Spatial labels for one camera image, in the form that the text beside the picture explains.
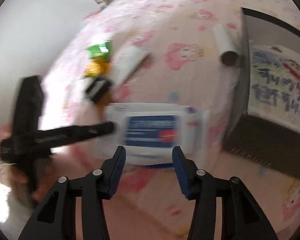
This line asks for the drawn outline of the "person's left hand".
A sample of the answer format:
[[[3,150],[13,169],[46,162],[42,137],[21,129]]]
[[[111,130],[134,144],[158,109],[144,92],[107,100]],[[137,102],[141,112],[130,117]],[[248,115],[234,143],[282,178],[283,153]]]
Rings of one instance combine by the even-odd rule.
[[[11,190],[13,197],[23,206],[34,206],[34,203],[41,202],[55,182],[55,163],[50,158],[42,171],[37,187],[30,192],[28,189],[29,177],[16,167],[15,164],[0,165],[0,183]]]

